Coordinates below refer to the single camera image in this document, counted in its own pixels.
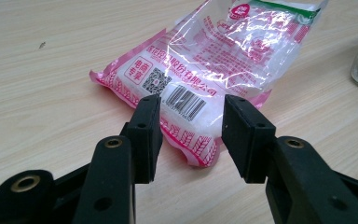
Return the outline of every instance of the wooden table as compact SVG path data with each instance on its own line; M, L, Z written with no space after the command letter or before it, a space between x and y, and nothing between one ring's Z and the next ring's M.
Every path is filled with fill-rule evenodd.
M0 184L24 170L60 177L90 162L133 110L90 82L201 0L0 1ZM261 112L277 136L309 141L358 179L358 1L331 0ZM222 148L213 168L164 142L155 182L137 186L138 223L272 223L264 185L246 185Z

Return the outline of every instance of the plastic bag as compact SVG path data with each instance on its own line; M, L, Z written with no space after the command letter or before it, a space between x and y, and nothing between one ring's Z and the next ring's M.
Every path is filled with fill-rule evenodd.
M264 104L326 2L205 1L167 34L89 75L132 107L159 93L166 139L188 164L211 166L221 145L225 95Z

